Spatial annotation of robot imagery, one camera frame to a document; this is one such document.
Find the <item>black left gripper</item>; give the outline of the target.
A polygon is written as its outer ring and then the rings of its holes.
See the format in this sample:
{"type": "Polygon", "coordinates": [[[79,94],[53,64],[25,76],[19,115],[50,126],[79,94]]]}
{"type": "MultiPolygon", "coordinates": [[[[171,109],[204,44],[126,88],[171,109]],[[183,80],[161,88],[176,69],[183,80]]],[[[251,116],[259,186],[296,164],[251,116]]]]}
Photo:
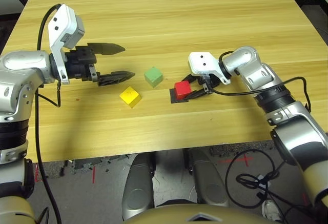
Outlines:
{"type": "Polygon", "coordinates": [[[97,82],[99,87],[127,81],[135,76],[134,72],[114,71],[102,75],[95,69],[95,54],[114,55],[124,51],[124,47],[114,43],[87,43],[87,46],[76,46],[74,50],[65,53],[68,78],[97,82]]]}

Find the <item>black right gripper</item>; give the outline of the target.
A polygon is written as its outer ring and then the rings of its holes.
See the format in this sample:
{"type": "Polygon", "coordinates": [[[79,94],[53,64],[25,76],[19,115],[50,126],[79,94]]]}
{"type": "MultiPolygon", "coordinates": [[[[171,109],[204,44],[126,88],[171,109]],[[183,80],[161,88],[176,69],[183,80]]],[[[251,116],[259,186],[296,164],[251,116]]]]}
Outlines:
{"type": "Polygon", "coordinates": [[[192,91],[186,96],[186,99],[195,99],[207,95],[207,93],[213,93],[214,88],[221,84],[221,80],[214,74],[199,77],[189,74],[182,81],[194,82],[196,80],[202,86],[202,89],[192,91]]]}

